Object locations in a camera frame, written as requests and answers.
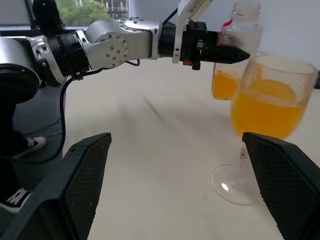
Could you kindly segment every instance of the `orange juice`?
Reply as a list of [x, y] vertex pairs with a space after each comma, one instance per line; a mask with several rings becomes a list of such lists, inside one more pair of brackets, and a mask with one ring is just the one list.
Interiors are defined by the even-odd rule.
[[220, 100], [231, 100], [236, 92], [237, 83], [237, 79], [229, 73], [216, 71], [212, 81], [213, 97]]
[[299, 124], [305, 108], [297, 104], [294, 90], [287, 84], [257, 79], [233, 100], [231, 119], [236, 133], [244, 132], [285, 139]]

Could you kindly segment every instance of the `table surface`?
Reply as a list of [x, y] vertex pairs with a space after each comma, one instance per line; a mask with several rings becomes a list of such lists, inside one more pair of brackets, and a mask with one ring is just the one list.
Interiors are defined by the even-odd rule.
[[[282, 240], [262, 199], [239, 206], [211, 184], [239, 161], [230, 101], [211, 95], [213, 64], [200, 71], [170, 58], [143, 60], [73, 82], [66, 95], [65, 150], [111, 132], [89, 240]], [[320, 92], [287, 139], [320, 166]]]

